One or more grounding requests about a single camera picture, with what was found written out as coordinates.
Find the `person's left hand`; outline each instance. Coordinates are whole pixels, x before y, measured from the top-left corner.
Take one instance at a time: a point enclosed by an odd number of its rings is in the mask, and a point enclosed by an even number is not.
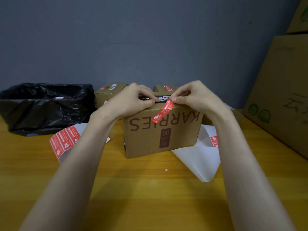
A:
[[[139,100],[138,96],[144,95],[150,100]],[[132,83],[125,87],[119,94],[110,99],[105,105],[97,111],[108,111],[117,119],[133,115],[146,108],[152,107],[159,98],[154,96],[153,91],[144,86]]]

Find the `wall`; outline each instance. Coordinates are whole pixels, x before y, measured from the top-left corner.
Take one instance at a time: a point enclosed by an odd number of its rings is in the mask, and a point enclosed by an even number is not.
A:
[[[1,0],[0,90],[22,82],[180,86],[242,108],[299,0]]]

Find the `trash bin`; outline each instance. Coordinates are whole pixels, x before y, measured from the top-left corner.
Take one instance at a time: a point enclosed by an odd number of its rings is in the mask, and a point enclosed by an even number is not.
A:
[[[86,123],[94,111],[91,84],[22,83],[0,92],[0,115],[9,132],[22,136]]]

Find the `red label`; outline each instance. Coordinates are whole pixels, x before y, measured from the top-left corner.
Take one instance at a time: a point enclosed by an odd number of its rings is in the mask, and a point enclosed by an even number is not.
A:
[[[52,136],[52,138],[49,140],[49,142],[52,146],[54,153],[56,154],[56,157],[59,159],[60,156],[63,154],[64,149],[61,146],[61,143],[59,142],[57,135]]]
[[[167,91],[173,91],[171,87],[169,86],[164,86],[166,88]]]
[[[75,145],[80,138],[80,134],[76,130],[75,126],[70,126],[66,128],[65,130],[68,133],[68,135],[71,137],[71,139],[73,140],[73,144]]]
[[[173,106],[174,103],[171,100],[167,100],[165,106],[154,117],[152,117],[151,120],[154,123],[158,123],[160,119],[172,110]]]
[[[171,136],[171,128],[161,130],[159,148],[169,147],[170,136]]]
[[[61,145],[65,151],[74,146],[72,140],[70,139],[65,129],[59,131],[56,135],[59,137]]]
[[[211,141],[212,141],[214,147],[218,147],[217,136],[212,136]]]

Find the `wooden tabletop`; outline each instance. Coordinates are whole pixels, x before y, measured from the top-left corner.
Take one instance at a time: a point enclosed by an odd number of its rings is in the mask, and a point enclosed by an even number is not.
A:
[[[297,229],[307,230],[308,160],[246,118],[242,129]],[[50,137],[8,133],[0,120],[0,230],[18,230],[60,166]],[[120,122],[109,137],[84,230],[233,230],[221,167],[201,182],[171,151],[126,159]]]

